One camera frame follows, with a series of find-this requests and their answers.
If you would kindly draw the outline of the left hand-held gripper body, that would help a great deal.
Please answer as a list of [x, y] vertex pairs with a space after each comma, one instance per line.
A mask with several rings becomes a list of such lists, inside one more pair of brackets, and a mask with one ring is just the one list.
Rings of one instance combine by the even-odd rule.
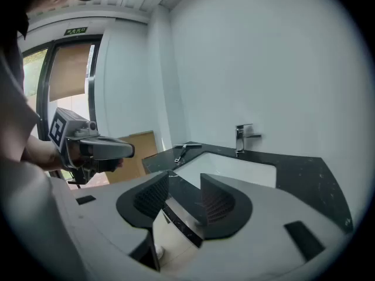
[[[64, 108], [56, 108], [48, 133], [49, 139], [59, 151], [63, 169], [73, 176], [71, 184], [87, 184], [97, 174], [97, 161], [132, 158], [135, 148], [123, 140], [101, 136], [94, 121]], [[73, 146], [90, 146], [92, 157], [81, 167], [75, 167], [69, 155]]]

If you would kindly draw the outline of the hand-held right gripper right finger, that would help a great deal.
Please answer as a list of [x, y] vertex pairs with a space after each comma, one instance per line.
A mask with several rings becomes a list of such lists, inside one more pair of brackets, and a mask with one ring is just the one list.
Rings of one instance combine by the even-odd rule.
[[242, 191], [206, 173], [200, 175], [204, 239], [233, 236], [249, 221], [253, 204]]

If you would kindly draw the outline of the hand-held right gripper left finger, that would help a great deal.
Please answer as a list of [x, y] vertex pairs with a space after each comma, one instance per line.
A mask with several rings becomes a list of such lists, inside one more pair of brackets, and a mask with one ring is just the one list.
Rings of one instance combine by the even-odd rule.
[[162, 172], [122, 193], [116, 202], [119, 215], [135, 228], [151, 229], [169, 195], [169, 173]]

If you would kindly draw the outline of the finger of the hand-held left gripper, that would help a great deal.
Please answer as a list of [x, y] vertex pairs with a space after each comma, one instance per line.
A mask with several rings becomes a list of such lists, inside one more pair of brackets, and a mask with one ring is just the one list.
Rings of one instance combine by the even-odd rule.
[[97, 173], [102, 172], [114, 172], [119, 167], [122, 167], [123, 158], [120, 159], [108, 159], [97, 161]]

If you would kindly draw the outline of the white squeegee with dark handle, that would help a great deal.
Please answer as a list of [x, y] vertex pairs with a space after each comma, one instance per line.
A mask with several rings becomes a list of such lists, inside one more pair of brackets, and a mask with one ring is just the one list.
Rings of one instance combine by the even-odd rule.
[[195, 149], [195, 148], [201, 148], [201, 143], [185, 143], [185, 144], [177, 144], [173, 146], [174, 148], [180, 149], [179, 156], [176, 157], [175, 163], [179, 163], [181, 158], [185, 155], [188, 149]]

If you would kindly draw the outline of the person's left forearm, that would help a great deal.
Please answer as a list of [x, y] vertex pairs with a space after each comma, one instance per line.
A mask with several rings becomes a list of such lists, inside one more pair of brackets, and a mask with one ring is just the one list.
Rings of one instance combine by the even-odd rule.
[[38, 166], [45, 172], [63, 168], [58, 150], [51, 141], [40, 140], [31, 135], [24, 148], [21, 160]]

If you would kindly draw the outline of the person's left hand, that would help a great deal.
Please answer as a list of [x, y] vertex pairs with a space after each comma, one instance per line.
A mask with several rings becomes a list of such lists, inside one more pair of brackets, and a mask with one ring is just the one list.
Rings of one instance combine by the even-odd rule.
[[69, 155], [74, 166], [81, 167], [92, 157], [93, 148], [90, 146], [73, 146], [69, 149]]

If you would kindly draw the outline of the brown cardboard box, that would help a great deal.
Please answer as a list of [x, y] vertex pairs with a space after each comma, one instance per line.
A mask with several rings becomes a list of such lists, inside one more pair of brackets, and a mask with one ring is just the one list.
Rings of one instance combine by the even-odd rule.
[[103, 184], [128, 181], [145, 176], [146, 172], [142, 160], [158, 152], [153, 131], [136, 133], [119, 139], [133, 144], [135, 147], [134, 157], [125, 158], [122, 167], [118, 168], [115, 172], [103, 173], [101, 176]]

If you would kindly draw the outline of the white sink basin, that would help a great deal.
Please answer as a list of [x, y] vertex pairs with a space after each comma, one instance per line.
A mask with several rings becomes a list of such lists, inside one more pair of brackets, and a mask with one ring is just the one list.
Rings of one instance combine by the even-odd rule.
[[271, 188], [276, 187], [276, 168], [245, 160], [203, 153], [174, 172], [193, 186], [200, 188], [202, 173], [229, 177]]

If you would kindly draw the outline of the chrome faucet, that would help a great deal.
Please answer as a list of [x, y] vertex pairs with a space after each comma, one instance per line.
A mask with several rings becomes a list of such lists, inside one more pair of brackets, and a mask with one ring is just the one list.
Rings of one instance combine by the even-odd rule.
[[255, 133], [252, 124], [242, 124], [236, 126], [236, 156], [245, 152], [246, 139], [261, 138], [262, 134]]

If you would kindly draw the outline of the black marble vanity counter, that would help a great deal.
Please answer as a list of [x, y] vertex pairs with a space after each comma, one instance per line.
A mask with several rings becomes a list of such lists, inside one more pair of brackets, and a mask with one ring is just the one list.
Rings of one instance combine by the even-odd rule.
[[353, 231], [349, 206], [332, 172], [319, 157], [290, 156], [245, 151], [236, 156], [232, 148], [202, 144], [201, 148], [188, 149], [179, 163], [175, 157], [180, 149], [172, 148], [142, 160], [145, 172], [168, 171], [169, 192], [198, 223], [205, 223], [200, 190], [178, 176], [174, 170], [203, 153], [213, 153], [276, 168], [276, 189], [292, 194], [314, 210], [334, 222], [345, 234]]

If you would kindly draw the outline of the brown roller blind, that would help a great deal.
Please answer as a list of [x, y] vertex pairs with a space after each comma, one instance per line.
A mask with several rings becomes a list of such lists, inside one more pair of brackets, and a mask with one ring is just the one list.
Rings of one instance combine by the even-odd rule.
[[91, 44], [59, 47], [53, 60], [49, 101], [84, 94]]

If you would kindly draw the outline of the person's grey shirt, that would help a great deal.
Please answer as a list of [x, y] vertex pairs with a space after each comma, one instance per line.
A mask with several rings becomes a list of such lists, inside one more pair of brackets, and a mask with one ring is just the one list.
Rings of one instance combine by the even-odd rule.
[[18, 46], [18, 33], [26, 36], [28, 17], [25, 11], [5, 16], [0, 27], [0, 157], [20, 161], [38, 114], [24, 95], [23, 57]]

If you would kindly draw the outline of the green exit sign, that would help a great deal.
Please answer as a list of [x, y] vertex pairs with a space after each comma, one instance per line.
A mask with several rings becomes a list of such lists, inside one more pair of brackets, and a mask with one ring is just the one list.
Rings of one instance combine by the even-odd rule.
[[64, 36], [79, 35], [86, 33], [88, 27], [66, 29]]

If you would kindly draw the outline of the black door frame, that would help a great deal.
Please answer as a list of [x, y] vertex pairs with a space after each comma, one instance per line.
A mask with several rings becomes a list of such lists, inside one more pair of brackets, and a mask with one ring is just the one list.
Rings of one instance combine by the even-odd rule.
[[47, 100], [49, 94], [50, 75], [55, 55], [57, 53], [58, 48], [60, 47], [72, 46], [75, 44], [92, 44], [94, 46], [93, 56], [91, 58], [90, 71], [88, 75], [88, 109], [89, 117], [93, 120], [96, 120], [96, 111], [94, 103], [94, 80], [96, 73], [97, 57], [102, 38], [102, 35], [81, 35], [67, 37], [40, 44], [36, 47], [33, 47], [23, 52], [23, 56], [26, 57], [30, 56], [33, 53], [46, 50], [46, 55], [43, 60], [42, 68], [40, 71], [36, 94], [36, 112], [40, 116], [40, 120], [37, 123], [37, 132], [39, 139], [47, 139], [47, 133], [49, 130]]

